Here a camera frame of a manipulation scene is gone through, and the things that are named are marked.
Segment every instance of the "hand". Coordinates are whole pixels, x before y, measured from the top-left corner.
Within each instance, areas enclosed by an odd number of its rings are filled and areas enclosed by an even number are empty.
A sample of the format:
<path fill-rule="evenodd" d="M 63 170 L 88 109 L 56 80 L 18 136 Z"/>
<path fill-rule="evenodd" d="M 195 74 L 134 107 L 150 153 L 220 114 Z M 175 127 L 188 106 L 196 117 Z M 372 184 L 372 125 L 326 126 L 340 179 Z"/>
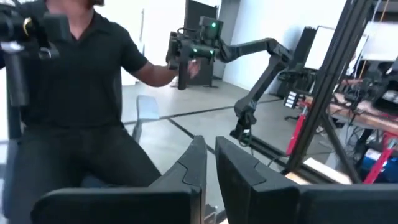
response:
<path fill-rule="evenodd" d="M 188 62 L 188 74 L 191 78 L 199 74 L 200 71 L 200 60 L 192 60 Z"/>

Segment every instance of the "red bracket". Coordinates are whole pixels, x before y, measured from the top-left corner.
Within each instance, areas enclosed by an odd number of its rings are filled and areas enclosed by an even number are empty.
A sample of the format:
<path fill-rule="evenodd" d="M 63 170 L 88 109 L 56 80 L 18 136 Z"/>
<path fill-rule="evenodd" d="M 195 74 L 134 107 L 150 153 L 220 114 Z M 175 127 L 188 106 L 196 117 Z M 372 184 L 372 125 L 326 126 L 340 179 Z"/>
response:
<path fill-rule="evenodd" d="M 291 153 L 293 152 L 293 148 L 296 145 L 297 139 L 299 138 L 299 134 L 301 132 L 301 129 L 303 128 L 305 117 L 307 115 L 307 111 L 308 111 L 309 105 L 304 103 L 304 102 L 301 102 L 301 105 L 304 106 L 304 109 L 303 109 L 303 112 L 298 117 L 298 120 L 297 120 L 297 123 L 296 123 L 296 127 L 295 127 L 295 129 L 293 131 L 293 135 L 290 138 L 289 145 L 287 146 L 286 156 L 291 155 Z"/>
<path fill-rule="evenodd" d="M 368 176 L 366 176 L 364 184 L 373 184 L 379 174 L 382 172 L 384 163 L 390 158 L 392 152 L 398 145 L 398 136 L 392 133 L 384 132 L 382 139 L 383 152 L 379 159 L 372 166 Z"/>

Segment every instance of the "black pants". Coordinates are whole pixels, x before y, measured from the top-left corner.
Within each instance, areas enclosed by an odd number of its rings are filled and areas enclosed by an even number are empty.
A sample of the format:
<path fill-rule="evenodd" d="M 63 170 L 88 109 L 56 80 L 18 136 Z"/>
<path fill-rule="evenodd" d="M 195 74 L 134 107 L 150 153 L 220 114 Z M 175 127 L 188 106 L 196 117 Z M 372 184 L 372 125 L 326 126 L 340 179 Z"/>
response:
<path fill-rule="evenodd" d="M 29 224 L 34 203 L 49 191 L 79 187 L 94 175 L 106 183 L 147 187 L 160 172 L 122 126 L 96 129 L 28 127 L 11 183 L 10 224 Z"/>

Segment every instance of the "black robotic arm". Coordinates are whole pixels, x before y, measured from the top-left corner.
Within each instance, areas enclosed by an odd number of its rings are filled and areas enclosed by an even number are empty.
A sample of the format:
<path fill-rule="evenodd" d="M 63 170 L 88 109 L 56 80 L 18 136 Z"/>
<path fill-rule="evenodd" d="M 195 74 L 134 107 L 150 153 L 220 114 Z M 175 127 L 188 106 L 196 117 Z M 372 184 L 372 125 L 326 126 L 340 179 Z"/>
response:
<path fill-rule="evenodd" d="M 265 50 L 271 55 L 268 67 L 260 79 L 258 79 L 251 91 L 244 98 L 238 100 L 234 106 L 235 114 L 239 120 L 231 135 L 241 139 L 244 133 L 256 123 L 254 112 L 260 97 L 279 72 L 287 68 L 293 58 L 293 53 L 273 38 L 255 40 L 239 45 L 227 45 L 220 37 L 223 22 L 201 17 L 200 25 L 200 31 L 181 28 L 177 32 L 171 32 L 170 34 L 166 62 L 169 64 L 170 69 L 179 70 L 179 90 L 186 88 L 188 80 L 188 75 L 186 74 L 187 65 L 190 60 L 195 58 L 205 58 L 209 63 L 213 63 L 215 59 L 230 63 L 243 55 Z"/>
<path fill-rule="evenodd" d="M 257 102 L 274 78 L 287 68 L 293 56 L 289 49 L 272 38 L 257 40 L 236 46 L 236 48 L 240 49 L 239 51 L 241 54 L 251 54 L 266 50 L 271 55 L 268 61 L 268 67 L 260 76 L 260 79 L 254 84 L 250 92 L 245 97 L 238 100 L 234 106 L 234 112 L 238 117 L 238 122 L 235 130 L 231 131 L 231 135 L 239 141 L 242 141 L 246 135 L 250 135 L 251 126 L 257 122 L 254 117 Z"/>
<path fill-rule="evenodd" d="M 170 33 L 166 62 L 169 69 L 179 72 L 179 90 L 186 89 L 188 62 L 196 58 L 205 58 L 208 63 L 213 63 L 215 59 L 229 63 L 243 55 L 266 50 L 269 54 L 276 55 L 281 62 L 288 62 L 291 59 L 290 51 L 273 38 L 227 45 L 220 37 L 223 22 L 202 16 L 200 26 L 200 30 L 180 28 L 177 32 Z"/>
<path fill-rule="evenodd" d="M 270 55 L 280 55 L 282 60 L 289 61 L 291 59 L 290 51 L 273 38 L 265 38 L 238 45 L 226 45 L 222 40 L 221 43 L 216 59 L 224 63 L 230 63 L 243 55 L 265 50 Z"/>

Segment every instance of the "whiteboard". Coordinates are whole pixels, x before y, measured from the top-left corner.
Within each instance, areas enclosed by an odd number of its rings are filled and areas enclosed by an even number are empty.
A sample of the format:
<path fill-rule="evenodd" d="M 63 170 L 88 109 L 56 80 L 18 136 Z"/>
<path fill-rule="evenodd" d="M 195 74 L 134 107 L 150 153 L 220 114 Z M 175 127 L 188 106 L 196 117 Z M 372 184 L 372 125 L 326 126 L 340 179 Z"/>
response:
<path fill-rule="evenodd" d="M 334 33 L 335 30 L 332 28 L 318 26 L 317 34 L 313 40 L 307 61 L 305 62 L 305 68 L 318 70 L 322 66 Z M 364 48 L 367 39 L 368 37 L 366 35 L 363 35 L 361 40 L 359 40 L 358 47 L 355 50 L 355 57 L 348 67 L 349 73 L 354 71 L 355 64 L 359 59 L 359 55 L 361 54 L 361 51 Z"/>

